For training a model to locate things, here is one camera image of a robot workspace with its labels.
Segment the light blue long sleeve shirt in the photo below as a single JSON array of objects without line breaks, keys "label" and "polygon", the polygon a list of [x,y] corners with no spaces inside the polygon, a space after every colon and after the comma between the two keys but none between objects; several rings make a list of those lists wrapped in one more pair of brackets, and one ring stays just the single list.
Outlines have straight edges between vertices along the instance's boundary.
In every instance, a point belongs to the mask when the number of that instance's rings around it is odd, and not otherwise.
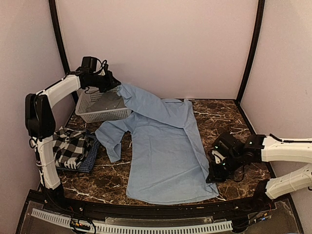
[{"label": "light blue long sleeve shirt", "polygon": [[132,138],[132,162],[126,194],[157,205],[200,202],[219,195],[206,181],[206,157],[193,105],[189,100],[161,99],[123,84],[117,94],[132,112],[125,119],[105,121],[96,130],[109,160],[121,159],[122,138]]}]

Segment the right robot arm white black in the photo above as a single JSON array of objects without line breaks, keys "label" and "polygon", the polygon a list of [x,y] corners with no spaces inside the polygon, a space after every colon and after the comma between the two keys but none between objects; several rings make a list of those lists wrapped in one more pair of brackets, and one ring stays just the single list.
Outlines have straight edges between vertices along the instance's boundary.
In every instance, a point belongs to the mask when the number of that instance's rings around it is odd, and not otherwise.
[{"label": "right robot arm white black", "polygon": [[251,163],[288,161],[305,166],[287,175],[258,183],[249,208],[260,211],[270,201],[297,190],[312,189],[312,140],[278,138],[272,134],[250,135],[242,142],[229,133],[222,133],[209,152],[211,158],[208,183],[224,182],[240,167]]}]

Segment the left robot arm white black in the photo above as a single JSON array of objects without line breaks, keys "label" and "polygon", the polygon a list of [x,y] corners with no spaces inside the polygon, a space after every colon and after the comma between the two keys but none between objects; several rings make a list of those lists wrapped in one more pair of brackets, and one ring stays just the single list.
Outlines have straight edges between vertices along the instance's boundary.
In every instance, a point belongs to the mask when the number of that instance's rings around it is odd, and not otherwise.
[{"label": "left robot arm white black", "polygon": [[52,140],[56,121],[52,108],[69,94],[87,87],[96,87],[101,93],[120,85],[108,69],[106,60],[83,57],[81,66],[68,72],[64,78],[25,98],[25,126],[30,136],[29,145],[35,150],[41,185],[51,191],[62,188],[54,163]]}]

